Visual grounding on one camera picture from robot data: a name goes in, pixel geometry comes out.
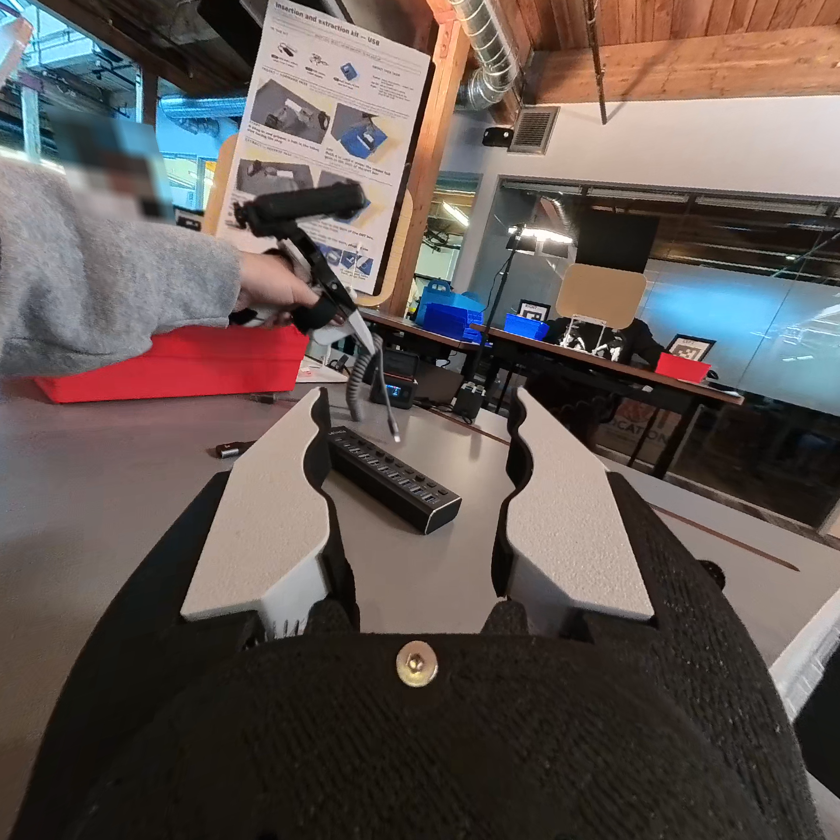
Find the small red plastic bin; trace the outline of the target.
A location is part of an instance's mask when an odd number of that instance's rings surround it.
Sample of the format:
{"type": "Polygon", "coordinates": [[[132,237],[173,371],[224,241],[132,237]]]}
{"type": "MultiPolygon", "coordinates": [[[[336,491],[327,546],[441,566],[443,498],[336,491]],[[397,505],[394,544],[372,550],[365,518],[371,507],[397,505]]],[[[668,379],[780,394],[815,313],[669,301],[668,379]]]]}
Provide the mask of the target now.
{"type": "Polygon", "coordinates": [[[667,352],[660,354],[655,368],[657,375],[694,385],[702,384],[710,370],[709,363],[667,352]]]}

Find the silver air duct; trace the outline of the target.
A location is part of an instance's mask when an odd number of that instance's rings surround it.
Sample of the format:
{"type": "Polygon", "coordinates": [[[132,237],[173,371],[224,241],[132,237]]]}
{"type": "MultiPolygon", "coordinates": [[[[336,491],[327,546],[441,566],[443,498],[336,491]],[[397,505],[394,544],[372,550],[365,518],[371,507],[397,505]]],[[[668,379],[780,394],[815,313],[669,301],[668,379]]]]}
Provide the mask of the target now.
{"type": "Polygon", "coordinates": [[[500,2],[451,1],[450,5],[478,62],[458,88],[455,110],[489,110],[513,92],[521,73],[511,27],[500,2]]]}

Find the black monitor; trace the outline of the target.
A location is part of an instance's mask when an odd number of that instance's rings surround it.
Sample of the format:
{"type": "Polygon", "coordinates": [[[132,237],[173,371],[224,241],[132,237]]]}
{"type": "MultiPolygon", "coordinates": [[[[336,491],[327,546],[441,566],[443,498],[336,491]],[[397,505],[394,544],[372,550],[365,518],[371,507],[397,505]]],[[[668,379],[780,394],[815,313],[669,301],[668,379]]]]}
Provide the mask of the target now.
{"type": "Polygon", "coordinates": [[[659,217],[586,209],[579,218],[574,262],[644,273],[659,217]]]}

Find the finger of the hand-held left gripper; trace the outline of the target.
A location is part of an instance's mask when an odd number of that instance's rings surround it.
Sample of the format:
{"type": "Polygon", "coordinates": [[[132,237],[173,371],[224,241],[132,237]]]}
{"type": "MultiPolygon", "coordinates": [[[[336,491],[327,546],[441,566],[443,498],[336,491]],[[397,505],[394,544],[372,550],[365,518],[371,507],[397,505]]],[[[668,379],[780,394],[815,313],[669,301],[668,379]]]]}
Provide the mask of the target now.
{"type": "Polygon", "coordinates": [[[308,310],[310,338],[327,348],[346,338],[354,338],[368,354],[376,353],[373,335],[358,309],[347,311],[335,306],[315,306],[308,310]]]}

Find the printed instruction poster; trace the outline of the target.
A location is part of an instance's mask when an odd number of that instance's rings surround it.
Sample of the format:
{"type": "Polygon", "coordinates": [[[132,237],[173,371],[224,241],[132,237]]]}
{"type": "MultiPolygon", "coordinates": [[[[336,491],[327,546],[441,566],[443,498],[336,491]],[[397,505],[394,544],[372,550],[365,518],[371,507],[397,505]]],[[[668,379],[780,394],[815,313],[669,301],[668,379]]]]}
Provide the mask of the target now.
{"type": "Polygon", "coordinates": [[[268,2],[216,235],[258,253],[263,239],[236,225],[235,204],[357,183],[347,220],[301,219],[341,281],[379,291],[422,120],[429,56],[294,2],[268,2]]]}

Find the metal vent grille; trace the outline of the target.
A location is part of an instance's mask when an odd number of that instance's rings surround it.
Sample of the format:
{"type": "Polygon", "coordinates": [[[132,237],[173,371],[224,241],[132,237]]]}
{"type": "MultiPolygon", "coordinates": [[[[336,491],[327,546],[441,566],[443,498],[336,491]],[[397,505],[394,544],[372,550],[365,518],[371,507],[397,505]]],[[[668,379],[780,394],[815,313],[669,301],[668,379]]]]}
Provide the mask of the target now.
{"type": "Polygon", "coordinates": [[[522,106],[511,129],[510,154],[546,155],[559,106],[522,106]]]}

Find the pile of blue bins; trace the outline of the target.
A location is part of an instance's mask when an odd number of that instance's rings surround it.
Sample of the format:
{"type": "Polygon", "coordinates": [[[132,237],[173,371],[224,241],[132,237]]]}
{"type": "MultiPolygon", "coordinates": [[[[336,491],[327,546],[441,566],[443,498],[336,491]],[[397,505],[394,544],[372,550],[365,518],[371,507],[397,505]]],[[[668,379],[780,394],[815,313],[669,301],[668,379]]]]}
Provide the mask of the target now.
{"type": "Polygon", "coordinates": [[[478,344],[481,333],[474,325],[485,323],[489,305],[472,292],[452,291],[446,280],[431,279],[418,300],[414,323],[452,340],[478,344]]]}

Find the large red plastic bin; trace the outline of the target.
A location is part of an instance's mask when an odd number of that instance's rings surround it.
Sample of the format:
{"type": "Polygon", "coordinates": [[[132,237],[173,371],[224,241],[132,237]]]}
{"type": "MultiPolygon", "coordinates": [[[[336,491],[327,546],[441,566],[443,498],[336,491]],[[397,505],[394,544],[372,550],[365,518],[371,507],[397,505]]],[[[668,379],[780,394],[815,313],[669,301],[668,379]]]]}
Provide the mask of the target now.
{"type": "Polygon", "coordinates": [[[54,404],[288,392],[308,344],[294,326],[183,328],[153,336],[138,358],[32,382],[54,404]]]}

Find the black usb hub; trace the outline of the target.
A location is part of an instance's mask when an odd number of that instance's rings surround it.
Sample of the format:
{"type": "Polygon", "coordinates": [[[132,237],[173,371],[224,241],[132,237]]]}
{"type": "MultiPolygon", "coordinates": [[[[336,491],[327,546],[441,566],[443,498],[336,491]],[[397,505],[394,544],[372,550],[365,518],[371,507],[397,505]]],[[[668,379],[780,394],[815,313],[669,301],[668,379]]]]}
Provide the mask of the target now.
{"type": "Polygon", "coordinates": [[[415,531],[428,535],[457,517],[461,496],[348,427],[328,435],[332,468],[415,531]]]}

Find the person's left hand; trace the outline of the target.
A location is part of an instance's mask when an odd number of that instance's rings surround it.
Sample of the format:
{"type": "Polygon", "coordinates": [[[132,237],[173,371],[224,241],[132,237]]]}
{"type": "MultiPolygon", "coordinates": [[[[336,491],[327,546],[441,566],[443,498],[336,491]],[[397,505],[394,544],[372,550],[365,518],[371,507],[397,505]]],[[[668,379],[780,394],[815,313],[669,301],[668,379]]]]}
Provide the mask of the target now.
{"type": "Polygon", "coordinates": [[[267,311],[262,326],[273,329],[291,324],[291,314],[299,308],[312,308],[319,294],[295,275],[283,256],[239,254],[240,285],[234,312],[249,309],[267,311]]]}

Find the wooden post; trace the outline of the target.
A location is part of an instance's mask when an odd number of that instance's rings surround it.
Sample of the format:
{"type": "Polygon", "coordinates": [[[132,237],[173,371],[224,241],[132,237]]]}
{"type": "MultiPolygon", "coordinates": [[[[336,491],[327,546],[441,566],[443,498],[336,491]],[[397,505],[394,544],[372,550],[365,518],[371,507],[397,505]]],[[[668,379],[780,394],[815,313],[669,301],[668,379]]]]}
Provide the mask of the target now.
{"type": "Polygon", "coordinates": [[[412,200],[412,212],[410,215],[401,213],[386,270],[386,278],[392,281],[392,293],[381,305],[384,312],[399,319],[404,317],[412,290],[427,217],[470,49],[469,37],[451,5],[448,2],[432,2],[432,9],[437,24],[434,74],[406,186],[406,196],[412,200]]]}

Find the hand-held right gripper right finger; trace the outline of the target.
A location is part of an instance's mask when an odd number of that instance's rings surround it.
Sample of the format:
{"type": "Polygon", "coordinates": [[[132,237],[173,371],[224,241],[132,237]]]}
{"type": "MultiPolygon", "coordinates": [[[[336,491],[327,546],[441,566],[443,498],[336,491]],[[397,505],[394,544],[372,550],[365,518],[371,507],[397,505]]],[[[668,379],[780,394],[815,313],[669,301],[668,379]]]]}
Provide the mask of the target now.
{"type": "Polygon", "coordinates": [[[523,388],[507,428],[512,492],[493,544],[496,594],[522,606],[542,637],[593,613],[649,623],[655,610],[601,460],[523,388]]]}

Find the small black display device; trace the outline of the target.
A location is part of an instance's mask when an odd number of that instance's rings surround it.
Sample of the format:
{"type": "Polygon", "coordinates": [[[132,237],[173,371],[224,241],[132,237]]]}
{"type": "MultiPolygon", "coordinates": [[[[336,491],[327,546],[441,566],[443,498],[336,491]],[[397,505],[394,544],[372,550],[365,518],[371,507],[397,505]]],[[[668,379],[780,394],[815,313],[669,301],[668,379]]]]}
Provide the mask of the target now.
{"type": "Polygon", "coordinates": [[[410,410],[417,398],[419,359],[414,353],[399,350],[383,350],[384,385],[379,372],[379,361],[375,360],[371,378],[370,402],[385,404],[385,397],[392,408],[410,410]]]}

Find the person's left forearm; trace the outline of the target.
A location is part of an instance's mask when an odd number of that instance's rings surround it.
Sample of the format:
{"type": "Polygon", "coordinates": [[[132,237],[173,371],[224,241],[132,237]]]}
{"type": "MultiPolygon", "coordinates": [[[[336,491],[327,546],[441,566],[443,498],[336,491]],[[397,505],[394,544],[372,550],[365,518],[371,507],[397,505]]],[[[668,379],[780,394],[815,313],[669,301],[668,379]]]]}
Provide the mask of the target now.
{"type": "Polygon", "coordinates": [[[168,224],[84,212],[67,179],[2,160],[2,377],[75,375],[141,356],[186,327],[226,328],[231,245],[168,224]]]}

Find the studio light on stand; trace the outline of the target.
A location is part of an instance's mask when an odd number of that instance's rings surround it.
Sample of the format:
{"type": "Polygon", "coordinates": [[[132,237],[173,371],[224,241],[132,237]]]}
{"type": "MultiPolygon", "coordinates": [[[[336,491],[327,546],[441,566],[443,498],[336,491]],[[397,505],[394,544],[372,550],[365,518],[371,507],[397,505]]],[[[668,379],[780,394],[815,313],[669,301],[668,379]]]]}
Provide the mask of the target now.
{"type": "Polygon", "coordinates": [[[476,358],[476,373],[478,373],[483,361],[487,361],[486,375],[483,383],[484,399],[481,404],[482,408],[490,407],[492,392],[501,370],[499,351],[495,341],[490,338],[490,329],[497,315],[501,296],[508,283],[512,263],[516,254],[540,256],[548,248],[549,256],[566,257],[569,253],[569,246],[573,243],[572,237],[567,234],[561,234],[545,227],[528,226],[524,223],[510,227],[508,234],[509,238],[506,245],[507,258],[492,281],[488,297],[489,307],[485,309],[484,330],[481,334],[479,353],[476,358]]]}

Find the brown wooden table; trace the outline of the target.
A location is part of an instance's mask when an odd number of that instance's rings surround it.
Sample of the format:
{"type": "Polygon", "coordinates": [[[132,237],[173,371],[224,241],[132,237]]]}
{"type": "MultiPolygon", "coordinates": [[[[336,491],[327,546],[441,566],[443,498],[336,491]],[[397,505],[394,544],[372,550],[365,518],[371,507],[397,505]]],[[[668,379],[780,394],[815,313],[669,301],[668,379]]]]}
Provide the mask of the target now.
{"type": "Polygon", "coordinates": [[[547,371],[574,385],[678,414],[679,421],[653,464],[652,476],[657,479],[672,470],[702,407],[741,406],[744,401],[738,392],[722,392],[489,326],[473,328],[481,333],[491,364],[499,370],[519,371],[525,377],[547,371]]]}

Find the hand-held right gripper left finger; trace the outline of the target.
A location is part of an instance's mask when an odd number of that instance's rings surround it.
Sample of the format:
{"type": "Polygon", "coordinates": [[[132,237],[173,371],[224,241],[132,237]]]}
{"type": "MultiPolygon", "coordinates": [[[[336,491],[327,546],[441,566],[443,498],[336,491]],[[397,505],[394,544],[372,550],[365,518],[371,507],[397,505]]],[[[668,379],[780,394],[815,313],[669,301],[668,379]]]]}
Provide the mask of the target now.
{"type": "Polygon", "coordinates": [[[188,622],[254,612],[266,640],[301,635],[333,599],[360,627],[354,575],[333,500],[329,394],[300,399],[227,474],[181,607],[188,622]]]}

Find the dark hanging rod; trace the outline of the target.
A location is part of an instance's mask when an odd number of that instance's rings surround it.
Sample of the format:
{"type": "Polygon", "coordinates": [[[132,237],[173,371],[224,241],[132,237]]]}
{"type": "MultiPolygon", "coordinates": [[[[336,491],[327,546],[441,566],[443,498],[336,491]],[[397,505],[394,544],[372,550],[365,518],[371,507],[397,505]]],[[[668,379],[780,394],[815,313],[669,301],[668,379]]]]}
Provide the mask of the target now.
{"type": "Polygon", "coordinates": [[[606,96],[604,90],[605,69],[602,63],[600,42],[597,34],[597,2],[584,1],[584,15],[587,38],[591,50],[595,74],[595,90],[602,125],[607,124],[606,96]]]}

